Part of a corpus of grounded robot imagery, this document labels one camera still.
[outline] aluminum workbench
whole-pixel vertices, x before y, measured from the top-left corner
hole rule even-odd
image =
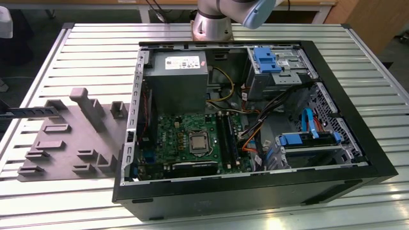
[[[313,40],[398,176],[328,204],[141,223],[110,202],[113,178],[20,183],[17,169],[41,120],[13,120],[0,143],[0,229],[408,229],[409,95],[350,29],[274,24],[234,40]],[[21,106],[69,105],[72,87],[101,104],[130,101],[138,41],[190,40],[189,24],[76,24],[63,29]]]

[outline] wire bundle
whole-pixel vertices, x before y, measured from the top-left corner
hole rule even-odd
[[[216,69],[217,71],[220,71],[220,73],[222,73],[222,75],[225,76],[225,78],[229,80],[230,82],[230,93],[229,95],[226,95],[225,97],[222,98],[218,98],[218,99],[210,99],[210,100],[206,100],[206,102],[222,102],[225,100],[228,100],[232,96],[233,96],[233,92],[234,92],[234,83],[233,83],[233,80],[230,78],[230,76],[216,66],[213,66],[213,69]]]
[[[245,142],[245,144],[241,148],[242,151],[257,152],[257,155],[260,156],[260,158],[264,159],[264,157],[262,157],[262,155],[264,155],[262,147],[260,148],[260,146],[261,146],[261,135],[260,135],[261,125],[262,125],[269,113],[277,107],[280,107],[284,104],[284,102],[288,99],[290,93],[294,92],[298,89],[312,87],[313,84],[314,84],[314,82],[312,81],[312,82],[308,82],[305,84],[292,86],[274,99],[272,99],[269,101],[269,103],[266,104],[266,106],[264,107],[264,109],[261,110],[261,112],[257,116],[256,123],[246,130],[244,130],[244,132],[241,133],[241,136],[244,136],[253,131],[249,139],[246,140],[246,142]],[[246,148],[246,145],[248,145],[248,143],[250,142],[252,139],[254,139],[254,142],[256,142],[256,149]]]

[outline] sticker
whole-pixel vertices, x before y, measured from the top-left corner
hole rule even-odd
[[[166,57],[165,69],[200,69],[198,56]]]
[[[285,60],[284,61],[278,60],[277,63],[280,66],[289,66],[288,61]]]
[[[262,143],[262,147],[269,147],[269,145],[270,145],[270,141],[265,140],[264,143]]]
[[[248,94],[245,92],[241,93],[241,97],[244,101],[248,101]]]
[[[256,161],[257,164],[261,166],[262,160],[261,160],[261,158],[258,157],[258,155],[256,155],[254,161]]]

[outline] wooden cabinet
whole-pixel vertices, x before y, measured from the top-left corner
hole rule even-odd
[[[348,23],[378,54],[409,21],[409,0],[338,0],[325,23]]]

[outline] metal bracket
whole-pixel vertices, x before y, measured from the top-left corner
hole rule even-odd
[[[55,107],[33,107],[33,108],[11,108],[8,104],[0,100],[0,120],[15,118],[43,118],[60,116]]]

